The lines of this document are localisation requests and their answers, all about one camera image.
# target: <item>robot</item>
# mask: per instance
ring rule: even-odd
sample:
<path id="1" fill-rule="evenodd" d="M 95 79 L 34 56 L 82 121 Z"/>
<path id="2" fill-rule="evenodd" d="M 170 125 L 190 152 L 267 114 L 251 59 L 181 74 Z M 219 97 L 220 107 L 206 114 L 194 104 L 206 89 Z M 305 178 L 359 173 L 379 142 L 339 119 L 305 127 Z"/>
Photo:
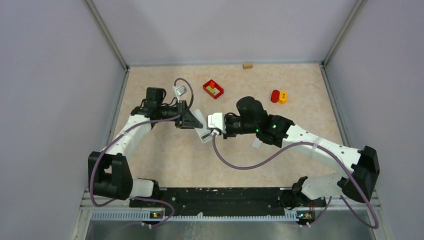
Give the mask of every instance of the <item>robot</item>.
<path id="1" fill-rule="evenodd" d="M 132 110 L 126 125 L 109 147 L 89 155 L 88 178 L 93 195 L 118 200 L 130 199 L 129 207 L 132 208 L 158 206 L 154 202 L 134 197 L 168 200 L 173 204 L 172 210 L 175 209 L 174 216 L 195 216 L 199 212 L 209 216 L 276 216 L 296 207 L 324 207 L 326 202 L 323 197 L 345 195 L 361 203 L 366 202 L 365 199 L 370 200 L 380 174 L 377 152 L 372 147 L 356 149 L 323 139 L 290 119 L 268 114 L 261 102 L 251 96 L 237 102 L 239 115 L 217 112 L 208 115 L 205 121 L 201 119 L 203 116 L 195 116 L 190 111 L 193 96 L 189 105 L 185 100 L 180 100 L 186 91 L 184 86 L 174 86 L 176 103 L 171 105 L 164 103 L 165 89 L 147 88 L 146 98 Z M 160 121 L 173 121 L 179 129 L 206 129 L 206 134 L 200 137 L 213 138 L 216 152 L 216 136 L 222 135 L 223 139 L 227 139 L 254 134 L 264 144 L 307 154 L 334 169 L 335 173 L 301 177 L 291 188 L 240 187 L 214 190 L 225 193 L 225 197 L 202 188 L 161 188 L 154 179 L 133 178 L 127 161 L 140 140 Z M 218 157 L 231 167 L 219 154 Z M 111 173 L 106 172 L 105 169 L 110 167 Z"/>

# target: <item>green block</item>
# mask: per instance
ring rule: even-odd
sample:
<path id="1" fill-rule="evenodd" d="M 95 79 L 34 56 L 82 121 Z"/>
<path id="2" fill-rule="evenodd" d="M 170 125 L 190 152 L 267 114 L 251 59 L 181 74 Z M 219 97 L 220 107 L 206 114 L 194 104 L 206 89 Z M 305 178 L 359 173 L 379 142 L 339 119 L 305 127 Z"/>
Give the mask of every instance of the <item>green block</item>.
<path id="1" fill-rule="evenodd" d="M 207 89 L 207 90 L 208 90 L 211 94 L 214 94 L 214 93 L 215 93 L 215 90 L 213 90 L 211 86 L 207 86 L 207 87 L 206 87 L 206 89 Z"/>

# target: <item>beige tabletop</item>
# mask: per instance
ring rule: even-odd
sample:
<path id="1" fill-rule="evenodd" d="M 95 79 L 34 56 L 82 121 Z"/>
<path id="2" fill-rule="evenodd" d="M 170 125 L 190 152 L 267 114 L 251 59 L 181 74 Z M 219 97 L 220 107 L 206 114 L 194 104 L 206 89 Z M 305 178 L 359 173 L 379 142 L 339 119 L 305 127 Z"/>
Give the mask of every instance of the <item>beige tabletop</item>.
<path id="1" fill-rule="evenodd" d="M 254 64 L 246 70 L 241 65 L 132 67 L 115 134 L 125 125 L 131 110 L 145 98 L 147 87 L 166 89 L 165 102 L 169 103 L 176 78 L 190 82 L 194 90 L 191 109 L 200 109 L 205 117 L 217 112 L 238 114 L 236 102 L 252 96 L 262 102 L 268 114 L 291 119 L 322 138 L 342 143 L 319 65 L 315 63 Z M 218 99 L 202 88 L 210 79 L 224 88 Z M 270 101 L 274 89 L 288 93 L 287 103 Z M 183 99 L 190 100 L 190 93 Z M 279 149 L 266 144 L 253 148 L 254 139 L 253 134 L 226 140 L 220 136 L 217 147 L 227 161 L 237 166 L 260 163 Z M 300 177 L 334 172 L 290 150 L 253 170 L 232 169 L 215 155 L 211 141 L 203 144 L 194 129 L 177 129 L 173 122 L 156 124 L 129 158 L 129 166 L 133 177 L 155 179 L 161 187 L 289 187 Z"/>

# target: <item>gray floor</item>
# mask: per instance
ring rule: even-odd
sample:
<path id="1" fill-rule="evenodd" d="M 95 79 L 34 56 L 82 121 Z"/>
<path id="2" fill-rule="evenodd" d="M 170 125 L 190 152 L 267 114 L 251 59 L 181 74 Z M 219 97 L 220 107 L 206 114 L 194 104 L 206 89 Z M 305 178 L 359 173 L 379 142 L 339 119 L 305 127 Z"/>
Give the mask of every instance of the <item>gray floor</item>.
<path id="1" fill-rule="evenodd" d="M 369 221 L 367 213 L 361 216 Z M 103 240 L 126 221 L 92 221 L 86 240 Z M 374 240 L 373 231 L 363 226 L 348 210 L 329 210 L 311 228 L 290 222 L 168 222 L 149 230 L 139 224 L 122 229 L 108 240 Z"/>

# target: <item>white wall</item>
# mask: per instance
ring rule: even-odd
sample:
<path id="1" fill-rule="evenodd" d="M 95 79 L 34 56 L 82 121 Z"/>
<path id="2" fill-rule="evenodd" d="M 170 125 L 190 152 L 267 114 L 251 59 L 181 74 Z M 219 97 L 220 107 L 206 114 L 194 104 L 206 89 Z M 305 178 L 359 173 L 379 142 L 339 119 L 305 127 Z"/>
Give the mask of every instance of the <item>white wall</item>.
<path id="1" fill-rule="evenodd" d="M 377 192 L 396 239 L 424 223 L 424 1 L 368 1 L 329 73 L 355 147 L 374 147 Z"/>
<path id="2" fill-rule="evenodd" d="M 0 3 L 0 239 L 68 239 L 123 70 L 82 0 Z"/>
<path id="3" fill-rule="evenodd" d="M 319 62 L 356 0 L 94 0 L 130 66 Z"/>

